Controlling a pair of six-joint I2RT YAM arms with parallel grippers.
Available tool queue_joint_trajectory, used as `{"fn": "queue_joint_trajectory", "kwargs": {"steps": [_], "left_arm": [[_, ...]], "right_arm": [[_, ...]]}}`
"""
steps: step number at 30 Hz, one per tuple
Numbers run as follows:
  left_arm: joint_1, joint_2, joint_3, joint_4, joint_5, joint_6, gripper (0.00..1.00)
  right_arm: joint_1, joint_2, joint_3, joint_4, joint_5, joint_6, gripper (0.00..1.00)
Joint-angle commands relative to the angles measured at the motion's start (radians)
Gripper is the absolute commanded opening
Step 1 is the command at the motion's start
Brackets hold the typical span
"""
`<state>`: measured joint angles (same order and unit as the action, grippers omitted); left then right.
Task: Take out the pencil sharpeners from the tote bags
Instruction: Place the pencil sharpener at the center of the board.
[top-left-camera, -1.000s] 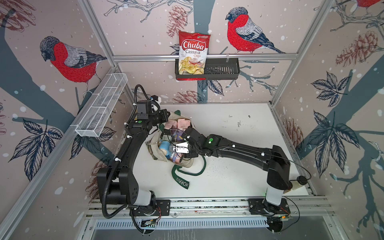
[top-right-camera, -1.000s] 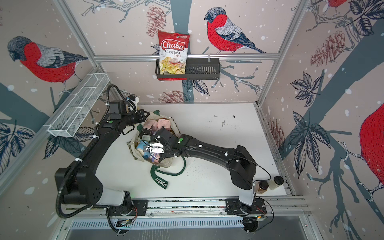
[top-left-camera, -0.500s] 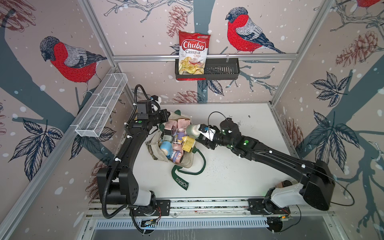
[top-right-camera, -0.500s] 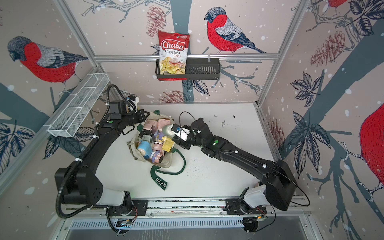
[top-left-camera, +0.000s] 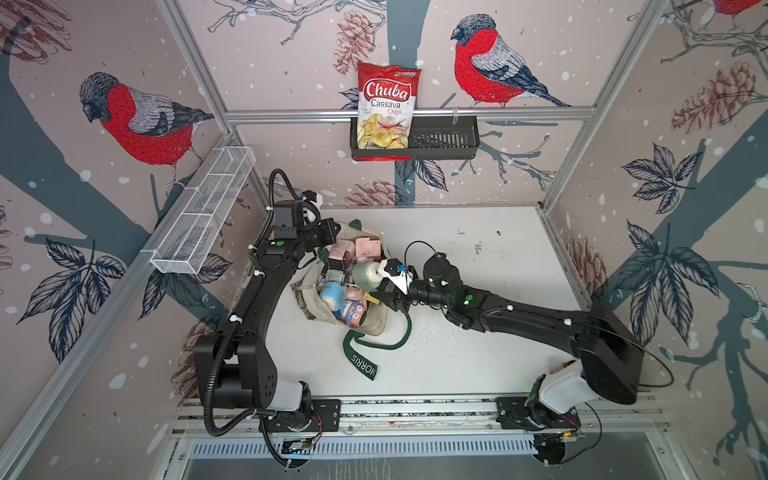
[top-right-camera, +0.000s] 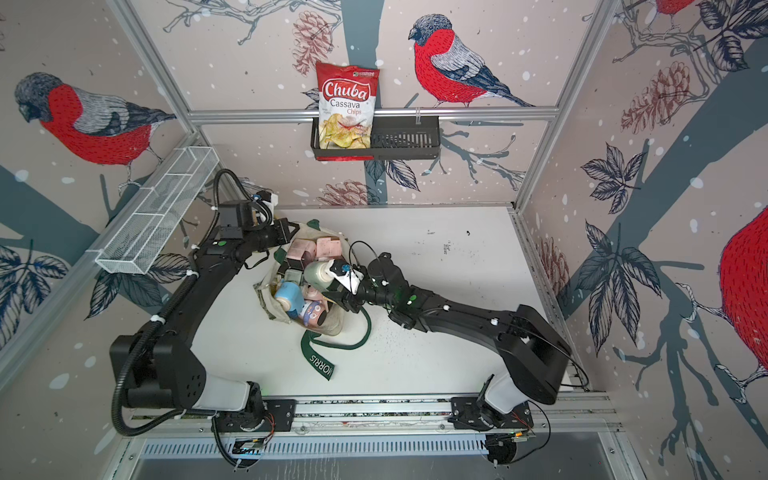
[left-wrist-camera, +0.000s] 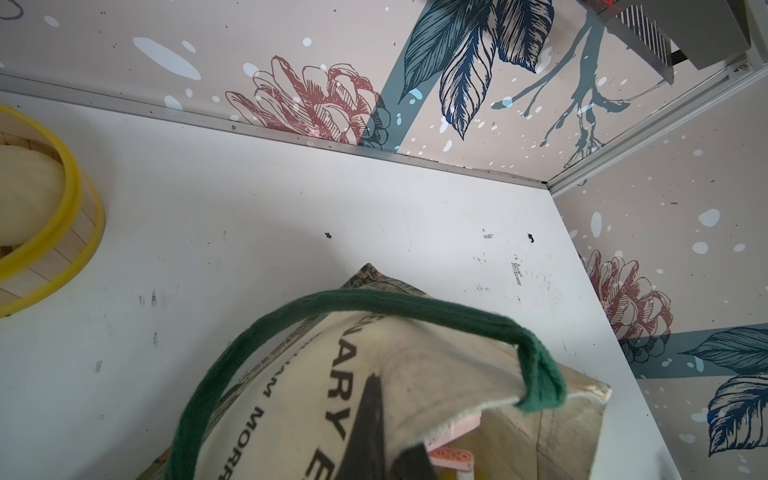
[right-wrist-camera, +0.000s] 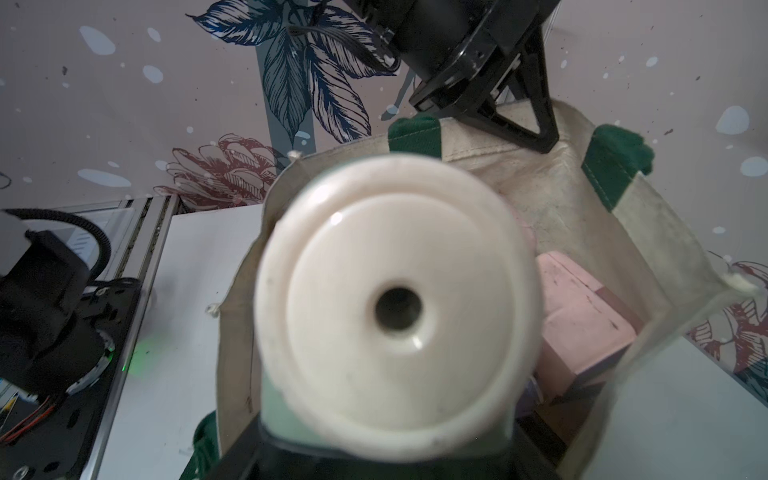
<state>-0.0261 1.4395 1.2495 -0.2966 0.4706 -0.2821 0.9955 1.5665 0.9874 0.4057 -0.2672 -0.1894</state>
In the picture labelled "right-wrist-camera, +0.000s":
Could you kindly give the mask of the canvas tote bag green handles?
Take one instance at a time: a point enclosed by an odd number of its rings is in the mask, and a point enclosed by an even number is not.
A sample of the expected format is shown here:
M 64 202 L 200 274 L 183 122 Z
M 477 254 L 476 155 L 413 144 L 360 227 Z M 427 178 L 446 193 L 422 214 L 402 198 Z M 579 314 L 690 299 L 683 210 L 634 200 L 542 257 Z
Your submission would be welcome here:
M 254 419 L 269 445 L 269 479 L 510 479 L 516 420 L 537 413 L 566 444 L 557 466 L 580 479 L 602 446 L 619 393 L 672 339 L 709 314 L 757 295 L 738 273 L 719 273 L 695 236 L 647 182 L 653 152 L 643 138 L 614 125 L 596 126 L 557 103 L 559 140 L 548 153 L 520 147 L 454 119 L 437 120 L 440 153 L 394 152 L 389 133 L 295 159 L 275 179 L 260 232 L 220 309 L 216 426 L 220 458 Z M 480 437 L 442 456 L 378 461 L 344 452 L 301 423 L 276 392 L 262 362 L 255 326 L 260 261 L 277 222 L 300 190 L 335 167 L 386 154 L 416 154 L 461 169 L 509 205 L 534 260 L 565 254 L 643 321 L 637 339 L 607 378 L 566 398 L 548 400 L 535 369 L 513 408 Z

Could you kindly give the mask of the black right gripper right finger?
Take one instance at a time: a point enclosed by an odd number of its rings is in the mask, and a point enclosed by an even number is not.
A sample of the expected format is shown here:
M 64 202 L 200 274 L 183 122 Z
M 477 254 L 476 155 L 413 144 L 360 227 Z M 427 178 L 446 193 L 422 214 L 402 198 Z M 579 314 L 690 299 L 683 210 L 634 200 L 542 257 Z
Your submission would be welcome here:
M 566 444 L 537 414 L 516 420 L 513 430 L 510 479 L 560 480 L 557 466 Z

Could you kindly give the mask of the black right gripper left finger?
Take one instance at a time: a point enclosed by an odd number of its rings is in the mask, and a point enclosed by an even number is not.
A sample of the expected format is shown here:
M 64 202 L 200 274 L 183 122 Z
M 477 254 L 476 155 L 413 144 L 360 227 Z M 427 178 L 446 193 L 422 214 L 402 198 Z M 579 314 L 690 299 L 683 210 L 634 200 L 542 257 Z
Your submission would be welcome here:
M 269 479 L 269 454 L 261 420 L 254 419 L 204 479 Z

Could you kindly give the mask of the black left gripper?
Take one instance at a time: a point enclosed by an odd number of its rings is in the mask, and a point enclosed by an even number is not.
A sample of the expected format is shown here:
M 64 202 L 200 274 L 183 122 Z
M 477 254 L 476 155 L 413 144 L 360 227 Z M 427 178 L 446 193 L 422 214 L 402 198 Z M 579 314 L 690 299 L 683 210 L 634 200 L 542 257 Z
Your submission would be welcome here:
M 455 118 L 520 147 L 548 153 L 559 140 L 549 94 L 543 26 L 557 1 L 348 1 L 385 51 L 421 80 L 410 98 L 419 112 L 458 103 Z M 503 116 L 504 89 L 526 100 L 535 131 Z

